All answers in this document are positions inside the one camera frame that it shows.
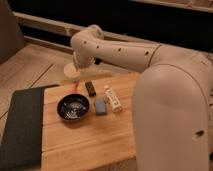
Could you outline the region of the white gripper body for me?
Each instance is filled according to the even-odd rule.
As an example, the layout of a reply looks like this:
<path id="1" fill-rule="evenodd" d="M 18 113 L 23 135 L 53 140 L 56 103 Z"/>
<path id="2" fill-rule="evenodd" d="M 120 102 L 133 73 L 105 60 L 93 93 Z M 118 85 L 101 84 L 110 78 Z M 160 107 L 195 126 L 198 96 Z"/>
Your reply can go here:
<path id="1" fill-rule="evenodd" d="M 77 70 L 89 68 L 94 63 L 94 60 L 95 56 L 90 53 L 83 51 L 75 51 L 73 53 L 73 63 Z"/>

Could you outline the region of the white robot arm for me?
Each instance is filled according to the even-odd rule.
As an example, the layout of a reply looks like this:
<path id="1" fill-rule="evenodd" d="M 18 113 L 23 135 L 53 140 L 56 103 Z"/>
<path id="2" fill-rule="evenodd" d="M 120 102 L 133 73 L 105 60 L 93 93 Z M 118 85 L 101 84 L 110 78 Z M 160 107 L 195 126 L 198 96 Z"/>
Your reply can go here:
<path id="1" fill-rule="evenodd" d="M 132 96 L 138 171 L 209 171 L 213 63 L 199 51 L 104 38 L 97 25 L 72 36 L 74 64 L 95 58 L 139 72 Z"/>

